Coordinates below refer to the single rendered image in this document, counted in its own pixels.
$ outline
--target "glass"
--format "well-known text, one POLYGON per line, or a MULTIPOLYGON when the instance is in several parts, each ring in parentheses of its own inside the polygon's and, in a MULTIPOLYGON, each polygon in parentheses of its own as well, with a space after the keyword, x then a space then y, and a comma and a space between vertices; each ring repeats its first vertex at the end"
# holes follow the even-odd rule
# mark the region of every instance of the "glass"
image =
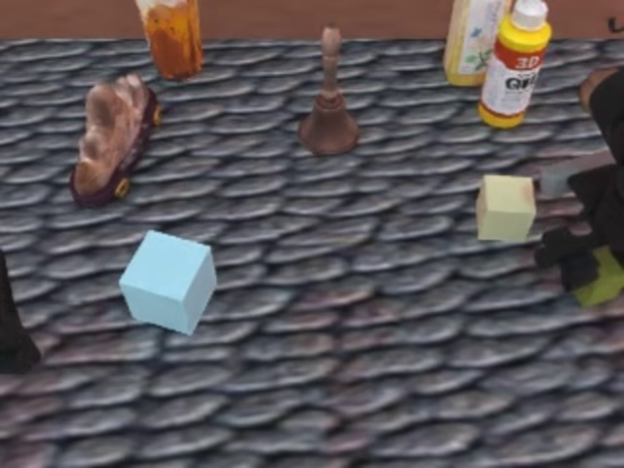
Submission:
POLYGON ((202 69, 198 0, 136 0, 152 59, 168 80, 202 69))

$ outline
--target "bottle cap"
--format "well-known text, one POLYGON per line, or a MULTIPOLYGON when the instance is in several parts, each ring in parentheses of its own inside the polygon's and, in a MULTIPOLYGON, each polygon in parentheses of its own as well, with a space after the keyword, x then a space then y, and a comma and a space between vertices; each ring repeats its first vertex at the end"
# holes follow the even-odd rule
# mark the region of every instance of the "bottle cap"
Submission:
POLYGON ((519 29, 535 31, 546 23, 548 5, 543 0, 516 0, 511 22, 519 29))

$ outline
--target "cream block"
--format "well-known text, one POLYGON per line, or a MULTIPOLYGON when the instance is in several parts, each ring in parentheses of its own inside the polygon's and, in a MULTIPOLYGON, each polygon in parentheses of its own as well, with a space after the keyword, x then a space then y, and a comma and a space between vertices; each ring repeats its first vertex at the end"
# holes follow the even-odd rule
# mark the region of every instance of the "cream block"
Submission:
POLYGON ((485 175, 477 198, 480 241, 522 242, 535 220, 530 177, 485 175))

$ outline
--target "cube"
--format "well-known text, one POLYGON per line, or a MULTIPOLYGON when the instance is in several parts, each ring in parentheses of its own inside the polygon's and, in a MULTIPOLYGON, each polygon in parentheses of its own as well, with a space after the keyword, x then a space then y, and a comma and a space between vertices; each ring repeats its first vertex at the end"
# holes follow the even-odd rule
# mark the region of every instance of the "cube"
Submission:
POLYGON ((119 287, 135 320, 191 335, 216 287, 212 250, 148 231, 119 287))
POLYGON ((615 160, 611 152, 605 150, 547 166, 540 170, 539 191, 546 197, 561 197, 569 191, 567 180, 570 177, 609 164, 615 164, 615 160))
POLYGON ((525 241, 535 212, 532 178, 485 175, 477 198, 478 238, 480 241, 525 241))
POLYGON ((591 285, 574 291, 578 302, 585 306, 602 304, 618 297, 624 288, 624 269, 615 259, 609 247, 594 251, 599 264, 599 277, 591 285))

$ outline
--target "black figurine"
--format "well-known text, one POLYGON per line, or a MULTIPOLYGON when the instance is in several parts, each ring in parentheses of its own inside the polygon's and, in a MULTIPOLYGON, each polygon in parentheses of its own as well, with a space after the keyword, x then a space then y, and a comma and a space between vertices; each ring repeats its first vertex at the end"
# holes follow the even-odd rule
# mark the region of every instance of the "black figurine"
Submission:
POLYGON ((624 266, 624 67, 594 71, 581 85, 580 99, 598 124, 615 164, 567 180, 591 232, 575 236, 565 227, 546 232, 535 251, 538 267, 560 267, 568 292, 598 279, 593 255, 597 248, 609 247, 624 266))
POLYGON ((0 250, 0 374, 24 374, 41 361, 41 353, 21 324, 10 281, 0 250))

